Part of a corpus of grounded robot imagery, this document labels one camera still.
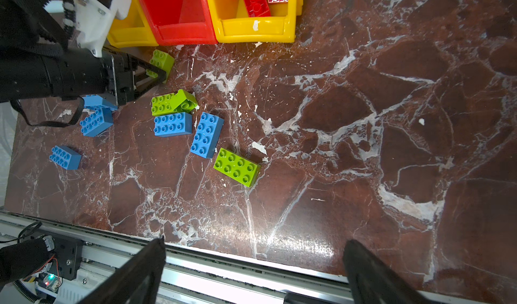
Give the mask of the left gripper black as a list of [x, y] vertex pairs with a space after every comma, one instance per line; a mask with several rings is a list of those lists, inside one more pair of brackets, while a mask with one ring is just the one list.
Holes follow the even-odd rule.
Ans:
[[99, 95], [115, 106], [142, 97], [166, 79], [159, 67], [114, 48], [100, 58], [73, 48], [58, 57], [1, 51], [1, 101]]

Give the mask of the blue brick middle left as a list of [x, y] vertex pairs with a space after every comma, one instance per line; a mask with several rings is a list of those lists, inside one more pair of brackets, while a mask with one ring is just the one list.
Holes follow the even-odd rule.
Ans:
[[111, 111], [118, 109], [117, 106], [109, 102], [106, 98], [99, 95], [84, 96], [84, 108], [88, 110], [107, 108]]

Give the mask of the blue brick lower left cluster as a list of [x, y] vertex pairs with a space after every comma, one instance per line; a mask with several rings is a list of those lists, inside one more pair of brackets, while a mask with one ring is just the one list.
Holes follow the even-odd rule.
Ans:
[[97, 108], [80, 122], [81, 133], [85, 137], [96, 137], [113, 126], [113, 115], [109, 108]]

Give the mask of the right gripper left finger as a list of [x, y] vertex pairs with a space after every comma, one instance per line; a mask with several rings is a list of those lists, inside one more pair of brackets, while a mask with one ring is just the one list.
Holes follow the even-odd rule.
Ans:
[[153, 239], [80, 302], [155, 303], [165, 263], [164, 239]]

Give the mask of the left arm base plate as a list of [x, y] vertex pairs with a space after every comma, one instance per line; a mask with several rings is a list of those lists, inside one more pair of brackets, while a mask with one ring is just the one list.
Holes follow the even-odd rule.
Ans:
[[56, 277], [72, 281], [77, 277], [77, 271], [82, 262], [83, 242], [79, 239], [59, 234], [43, 232], [43, 239], [49, 250], [49, 257], [52, 257], [44, 266], [42, 273], [54, 274]]

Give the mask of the red middle bin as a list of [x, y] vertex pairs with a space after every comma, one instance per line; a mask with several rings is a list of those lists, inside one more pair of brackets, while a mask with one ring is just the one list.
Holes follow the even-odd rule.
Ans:
[[162, 46], [217, 44], [207, 0], [139, 0]]

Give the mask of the right yellow bin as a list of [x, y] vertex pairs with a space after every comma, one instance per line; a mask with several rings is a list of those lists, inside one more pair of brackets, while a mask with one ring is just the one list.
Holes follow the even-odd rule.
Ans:
[[273, 3], [268, 17], [250, 17], [244, 0], [207, 0], [220, 43], [293, 43], [304, 0]]

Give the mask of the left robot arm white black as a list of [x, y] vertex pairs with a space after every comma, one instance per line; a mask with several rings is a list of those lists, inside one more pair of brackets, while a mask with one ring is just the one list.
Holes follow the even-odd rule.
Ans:
[[159, 67], [105, 41], [131, 0], [63, 0], [61, 21], [51, 0], [1, 0], [1, 101], [99, 95], [122, 106], [163, 82]]

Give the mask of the left yellow bin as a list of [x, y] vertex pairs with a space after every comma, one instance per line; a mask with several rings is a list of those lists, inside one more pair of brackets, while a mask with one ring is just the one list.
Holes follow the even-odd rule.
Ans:
[[107, 39], [116, 48], [158, 46], [139, 0], [131, 0], [124, 20], [114, 19]]

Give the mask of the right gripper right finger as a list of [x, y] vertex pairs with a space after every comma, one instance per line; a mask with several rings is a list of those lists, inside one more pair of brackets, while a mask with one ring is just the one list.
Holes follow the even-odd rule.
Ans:
[[347, 241], [343, 263], [355, 303], [431, 303], [362, 243]]

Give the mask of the green brick bottom right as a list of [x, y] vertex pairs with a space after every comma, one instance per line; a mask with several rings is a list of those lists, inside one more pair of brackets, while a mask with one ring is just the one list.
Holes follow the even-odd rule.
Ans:
[[256, 182], [261, 166], [221, 148], [215, 160], [214, 169], [250, 188]]

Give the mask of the blue brick upright right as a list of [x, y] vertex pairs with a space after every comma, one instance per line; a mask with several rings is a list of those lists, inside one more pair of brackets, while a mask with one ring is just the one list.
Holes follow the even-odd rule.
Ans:
[[190, 152], [200, 157], [211, 159], [224, 124], [224, 119], [203, 112], [197, 125]]

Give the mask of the blue brick centre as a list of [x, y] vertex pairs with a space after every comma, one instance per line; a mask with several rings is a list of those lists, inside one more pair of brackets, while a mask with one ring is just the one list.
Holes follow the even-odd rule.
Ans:
[[154, 118], [153, 132], [156, 137], [189, 135], [193, 131], [192, 115], [179, 112]]

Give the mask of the blue brick far left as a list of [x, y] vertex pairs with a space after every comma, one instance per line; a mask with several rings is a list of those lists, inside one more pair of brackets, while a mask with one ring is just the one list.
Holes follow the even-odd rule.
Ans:
[[66, 146], [56, 145], [51, 149], [49, 160], [66, 170], [77, 170], [82, 156]]

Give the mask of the small green brick centre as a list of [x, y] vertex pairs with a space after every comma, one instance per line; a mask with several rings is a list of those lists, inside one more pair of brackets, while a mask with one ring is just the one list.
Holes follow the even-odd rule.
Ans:
[[175, 106], [175, 112], [190, 113], [193, 110], [195, 110], [199, 105], [193, 94], [190, 94], [185, 90], [179, 90], [175, 95]]

